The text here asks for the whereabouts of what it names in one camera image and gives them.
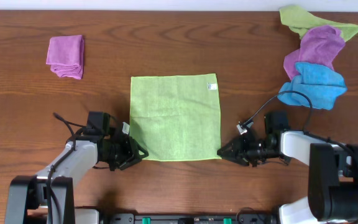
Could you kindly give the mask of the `green microfiber cloth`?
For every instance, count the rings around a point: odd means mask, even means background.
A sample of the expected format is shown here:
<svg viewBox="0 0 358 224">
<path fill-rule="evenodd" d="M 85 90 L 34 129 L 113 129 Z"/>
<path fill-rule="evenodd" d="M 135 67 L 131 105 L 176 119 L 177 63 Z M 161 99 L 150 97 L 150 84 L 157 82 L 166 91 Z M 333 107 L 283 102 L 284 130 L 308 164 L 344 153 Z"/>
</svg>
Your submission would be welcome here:
<svg viewBox="0 0 358 224">
<path fill-rule="evenodd" d="M 130 135 L 150 161 L 218 159 L 221 107 L 216 74 L 132 77 Z"/>
</svg>

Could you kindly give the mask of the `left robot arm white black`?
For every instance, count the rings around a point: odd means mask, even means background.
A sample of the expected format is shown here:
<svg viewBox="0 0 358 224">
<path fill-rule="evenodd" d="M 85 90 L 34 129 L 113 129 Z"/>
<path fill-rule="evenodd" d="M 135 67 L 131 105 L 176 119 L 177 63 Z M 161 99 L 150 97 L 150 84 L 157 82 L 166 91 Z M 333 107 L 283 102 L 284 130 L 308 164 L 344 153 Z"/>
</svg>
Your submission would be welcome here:
<svg viewBox="0 0 358 224">
<path fill-rule="evenodd" d="M 149 153 L 130 137 L 130 126 L 110 114 L 91 111 L 86 125 L 55 113 L 70 130 L 62 153 L 35 175 L 18 175 L 9 186 L 5 223 L 108 223 L 95 208 L 76 208 L 74 188 L 99 162 L 124 170 Z"/>
</svg>

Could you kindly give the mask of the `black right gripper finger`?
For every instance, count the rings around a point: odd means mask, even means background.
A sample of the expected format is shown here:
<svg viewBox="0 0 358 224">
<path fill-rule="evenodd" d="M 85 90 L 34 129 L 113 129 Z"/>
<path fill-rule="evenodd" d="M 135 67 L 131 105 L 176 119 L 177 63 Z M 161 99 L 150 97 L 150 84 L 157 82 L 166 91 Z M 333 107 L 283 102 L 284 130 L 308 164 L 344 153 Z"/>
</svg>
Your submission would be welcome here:
<svg viewBox="0 0 358 224">
<path fill-rule="evenodd" d="M 221 156 L 222 159 L 227 160 L 229 162 L 233 162 L 235 164 L 239 164 L 240 166 L 249 166 L 249 161 L 242 155 L 223 155 Z"/>
<path fill-rule="evenodd" d="M 242 150 L 244 141 L 235 138 L 217 151 L 218 156 L 236 156 Z"/>
</svg>

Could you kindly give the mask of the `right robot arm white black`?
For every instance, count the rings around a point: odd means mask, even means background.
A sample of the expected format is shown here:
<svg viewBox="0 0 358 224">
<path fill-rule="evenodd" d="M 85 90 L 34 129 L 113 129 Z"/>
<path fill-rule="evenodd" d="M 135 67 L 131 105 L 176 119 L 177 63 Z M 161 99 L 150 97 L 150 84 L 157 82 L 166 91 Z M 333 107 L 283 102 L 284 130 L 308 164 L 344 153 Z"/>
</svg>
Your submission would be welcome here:
<svg viewBox="0 0 358 224">
<path fill-rule="evenodd" d="M 267 223 L 358 223 L 358 145 L 335 142 L 306 131 L 292 130 L 284 111 L 264 116 L 264 139 L 257 139 L 252 121 L 238 124 L 240 135 L 217 151 L 241 166 L 279 158 L 309 167 L 308 195 L 279 206 Z"/>
</svg>

